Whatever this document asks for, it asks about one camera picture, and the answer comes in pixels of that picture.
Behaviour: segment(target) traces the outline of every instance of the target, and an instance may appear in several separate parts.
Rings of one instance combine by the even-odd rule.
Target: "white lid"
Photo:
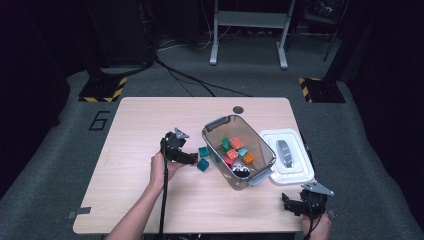
[[[263,130],[259,134],[268,146],[275,152],[276,161],[270,175],[271,180],[278,185],[305,183],[311,181],[315,172],[311,160],[306,152],[305,145],[299,134],[290,128]],[[277,142],[284,140],[290,149],[292,166],[286,167],[284,156],[280,156]]]

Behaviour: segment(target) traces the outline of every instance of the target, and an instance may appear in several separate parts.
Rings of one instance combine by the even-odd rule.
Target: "transparent plastic container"
[[[274,151],[240,116],[229,115],[206,124],[202,137],[211,153],[212,162],[234,190],[240,191],[247,186],[255,186],[273,173],[271,167],[276,159]],[[243,143],[243,148],[254,156],[254,161],[245,165],[250,175],[244,178],[235,175],[224,161],[227,151],[223,147],[223,139],[235,137]]]

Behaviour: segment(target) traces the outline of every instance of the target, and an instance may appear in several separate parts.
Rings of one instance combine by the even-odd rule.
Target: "gray floor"
[[[169,66],[205,82],[253,97],[290,100],[312,151],[316,179],[335,192],[327,203],[327,209],[338,214],[333,219],[331,239],[424,239],[398,185],[367,142],[346,85],[338,82],[345,104],[306,103],[303,98],[298,78],[323,77],[335,50],[323,62],[325,38],[297,36],[287,53],[289,69],[281,70],[275,49],[278,40],[247,38],[221,43],[216,66],[209,65],[210,45],[204,50],[173,47],[158,51],[158,55]],[[99,235],[75,234],[74,219],[67,218],[81,204],[119,105],[119,101],[78,102],[87,79],[86,72],[69,77],[71,94],[60,115],[61,124],[51,129],[1,199],[0,239],[100,239]],[[193,96],[210,96],[202,87],[183,85]],[[219,88],[211,90],[217,97],[240,96]],[[154,64],[129,77],[119,100],[127,96],[190,96],[187,91],[163,67]],[[105,129],[89,131],[98,111],[109,111],[101,115],[108,119]],[[302,234],[296,234],[296,239],[301,238]]]

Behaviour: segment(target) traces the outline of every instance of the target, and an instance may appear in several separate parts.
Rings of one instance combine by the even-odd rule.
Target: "container lid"
[[[276,161],[270,175],[278,185],[311,181],[315,172],[299,134],[290,128],[263,130],[259,134],[275,152]]]

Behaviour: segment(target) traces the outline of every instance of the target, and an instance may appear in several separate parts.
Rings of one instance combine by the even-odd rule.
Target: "small cube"
[[[199,155],[200,157],[207,157],[209,156],[209,151],[207,147],[201,147],[199,148]]]
[[[247,149],[246,148],[240,148],[238,151],[237,151],[237,153],[240,155],[240,156],[244,156],[244,155],[246,155],[246,153],[247,153]]]
[[[252,155],[250,152],[246,153],[246,154],[243,156],[243,161],[244,161],[246,164],[251,164],[251,163],[253,162],[253,160],[255,160],[255,158],[253,157],[253,155]]]
[[[230,139],[222,139],[222,147],[224,147],[225,151],[228,151],[228,149],[230,148]]]
[[[234,159],[231,159],[229,157],[226,157],[224,159],[224,162],[228,165],[229,168],[232,168],[233,167],[233,163],[234,163]]]
[[[230,140],[230,145],[236,150],[239,150],[244,146],[243,143],[236,137]]]
[[[234,149],[231,149],[227,152],[228,157],[230,157],[231,160],[234,160],[238,157],[237,151]]]
[[[204,172],[209,167],[209,162],[206,161],[204,158],[201,158],[200,161],[197,163],[197,168],[200,169],[200,171]]]

